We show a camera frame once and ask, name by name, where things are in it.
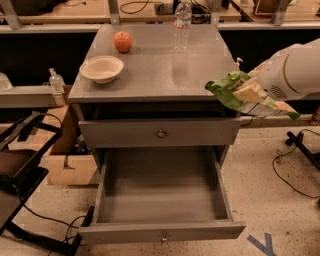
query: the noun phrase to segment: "concrete floor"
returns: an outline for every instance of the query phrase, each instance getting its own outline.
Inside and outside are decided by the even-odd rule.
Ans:
[[[240,129],[222,167],[233,218],[247,224],[238,239],[95,246],[86,245],[83,241],[84,245],[76,255],[319,256],[318,199],[302,196],[280,180],[273,170],[272,161],[294,147],[285,144],[288,131],[297,134],[303,128],[316,132],[320,129],[290,122],[289,126],[294,128],[258,128],[260,122],[254,119],[249,126]],[[320,152],[319,136],[305,132],[304,143],[311,152]],[[320,196],[320,172],[299,149],[278,159],[275,166],[278,173],[294,187],[306,194]],[[70,223],[95,204],[96,192],[97,186],[49,186],[45,180],[27,205],[41,215]],[[26,209],[20,211],[15,222],[26,230],[58,240],[64,239],[67,229],[64,225],[40,219]],[[1,256],[48,254],[46,250],[12,238],[8,232],[0,237]]]

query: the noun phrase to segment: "closed drawer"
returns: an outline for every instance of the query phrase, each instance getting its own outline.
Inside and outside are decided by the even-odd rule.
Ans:
[[[240,118],[81,121],[91,148],[233,144]]]

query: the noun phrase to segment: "apple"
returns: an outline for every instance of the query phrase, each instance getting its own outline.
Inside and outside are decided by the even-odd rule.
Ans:
[[[113,36],[113,44],[119,52],[126,53],[132,47],[132,37],[126,31],[119,31]]]

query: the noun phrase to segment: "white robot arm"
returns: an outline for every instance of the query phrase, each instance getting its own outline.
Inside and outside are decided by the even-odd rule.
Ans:
[[[320,39],[278,51],[253,73],[275,100],[299,100],[310,94],[320,99]]]

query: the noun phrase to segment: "gray cabinet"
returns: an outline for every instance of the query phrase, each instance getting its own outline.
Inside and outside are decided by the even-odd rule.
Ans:
[[[126,55],[106,43],[120,29],[136,40]],[[92,223],[79,229],[88,243],[235,239],[245,228],[220,173],[240,117],[204,89],[237,66],[215,27],[191,31],[181,73],[169,25],[103,27],[90,48],[87,58],[116,55],[125,68],[107,85],[78,76],[69,95],[101,167]]]

